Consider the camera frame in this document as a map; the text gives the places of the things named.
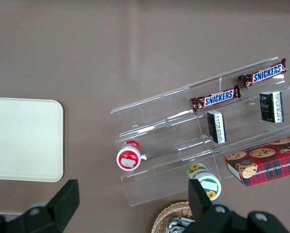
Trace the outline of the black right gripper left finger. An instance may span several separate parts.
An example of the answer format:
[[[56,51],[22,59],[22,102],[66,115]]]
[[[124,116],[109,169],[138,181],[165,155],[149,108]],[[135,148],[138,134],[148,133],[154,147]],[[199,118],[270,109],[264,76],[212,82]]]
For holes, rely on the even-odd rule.
[[[6,225],[7,233],[62,233],[80,203],[77,180],[68,180],[45,205],[28,209]]]

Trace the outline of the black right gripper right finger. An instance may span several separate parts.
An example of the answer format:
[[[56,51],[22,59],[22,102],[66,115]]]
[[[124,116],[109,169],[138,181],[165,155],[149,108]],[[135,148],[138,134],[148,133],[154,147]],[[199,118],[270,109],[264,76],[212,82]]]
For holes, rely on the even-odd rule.
[[[213,204],[198,180],[188,181],[188,202],[194,217],[185,233],[245,233],[246,219],[223,204]]]

